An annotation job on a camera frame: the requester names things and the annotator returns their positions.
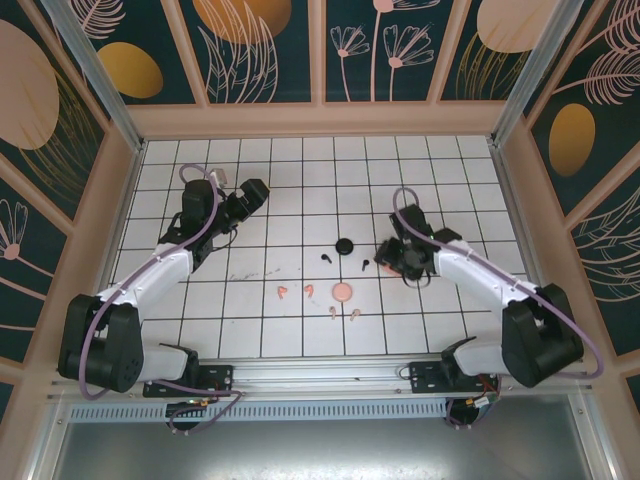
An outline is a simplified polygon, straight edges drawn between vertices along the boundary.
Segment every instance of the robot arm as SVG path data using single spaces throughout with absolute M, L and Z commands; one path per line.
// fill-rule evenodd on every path
M 417 205 L 409 205 L 399 214 L 420 233 L 471 251 L 456 232 L 447 228 L 434 232 Z M 402 275 L 405 281 L 418 281 L 425 273 L 447 278 L 483 302 L 496 316 L 495 333 L 463 339 L 442 353 L 442 370 L 452 385 L 461 377 L 495 373 L 511 375 L 522 385 L 533 387 L 582 358 L 580 338 L 557 316 L 472 261 L 469 255 L 434 247 L 408 232 L 396 214 L 390 218 L 398 238 L 383 243 L 376 262 Z M 567 296 L 558 286 L 540 288 L 526 281 L 520 284 L 573 318 Z
M 208 180 L 192 180 L 185 185 L 182 212 L 173 218 L 147 261 L 156 263 L 138 274 L 100 319 L 97 330 L 108 327 L 107 335 L 91 340 L 86 367 L 88 383 L 117 392 L 126 392 L 136 382 L 157 379 L 182 380 L 185 385 L 197 386 L 197 353 L 175 345 L 143 344 L 142 322 L 174 285 L 186 280 L 215 252 L 213 239 L 235 231 L 269 195 L 269 189 L 261 180 L 247 180 L 240 189 L 244 193 L 242 197 L 235 193 L 226 196 L 218 190 L 222 201 L 206 233 L 187 247 L 161 257 L 163 252 L 196 235 L 212 211 L 213 192 Z M 58 371 L 63 377 L 78 379 L 82 345 L 89 325 L 104 302 L 133 275 L 94 297 L 78 295 L 70 302 L 58 359 Z

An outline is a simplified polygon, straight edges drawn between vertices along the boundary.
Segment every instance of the black mounting bracket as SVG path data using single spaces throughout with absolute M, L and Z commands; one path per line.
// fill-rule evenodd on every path
M 485 380 L 497 390 L 497 378 L 487 375 Z M 452 383 L 439 360 L 410 363 L 409 382 L 412 393 L 482 393 L 484 391 L 484 385 L 478 377 L 460 375 L 456 382 Z
M 200 365 L 195 377 L 195 382 L 186 382 L 180 379 L 172 383 L 198 390 L 232 390 L 233 388 L 233 366 L 231 365 Z M 145 383 L 142 396 L 145 398 L 205 397 L 205 395 L 194 395 L 156 383 L 151 383 L 151 385 Z

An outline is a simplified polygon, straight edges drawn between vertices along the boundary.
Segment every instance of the orange circle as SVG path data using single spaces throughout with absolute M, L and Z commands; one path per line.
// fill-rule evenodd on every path
M 337 283 L 333 287 L 333 298 L 340 303 L 348 302 L 353 296 L 353 289 L 348 283 Z

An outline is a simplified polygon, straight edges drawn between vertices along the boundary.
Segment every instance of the pink object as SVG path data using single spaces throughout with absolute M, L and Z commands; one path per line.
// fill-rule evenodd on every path
M 382 269 L 385 272 L 387 272 L 389 275 L 391 275 L 392 277 L 401 277 L 402 276 L 398 272 L 394 272 L 393 270 L 391 270 L 391 267 L 389 267 L 387 265 L 382 265 Z
M 353 289 L 348 283 L 338 283 L 333 287 L 333 298 L 338 302 L 348 302 L 353 296 Z

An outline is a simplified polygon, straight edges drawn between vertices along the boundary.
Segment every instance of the white tiled surface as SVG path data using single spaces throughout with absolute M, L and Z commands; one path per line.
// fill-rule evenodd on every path
M 151 142 L 112 280 L 148 257 L 180 210 L 176 164 L 186 162 L 223 168 L 230 189 L 260 178 L 271 194 L 231 248 L 210 255 L 153 309 L 146 341 L 194 348 L 201 358 L 311 357 L 433 353 L 495 332 L 499 319 L 462 287 L 434 277 L 414 290 L 379 275 L 373 255 L 394 234 L 388 214 L 403 183 L 434 229 L 446 225 L 502 268 L 524 273 L 484 138 L 314 137 Z M 351 255 L 338 257 L 339 236 L 354 241 Z M 341 280 L 353 288 L 342 305 L 331 296 Z M 287 289 L 282 300 L 279 287 Z M 361 315 L 351 321 L 354 309 Z

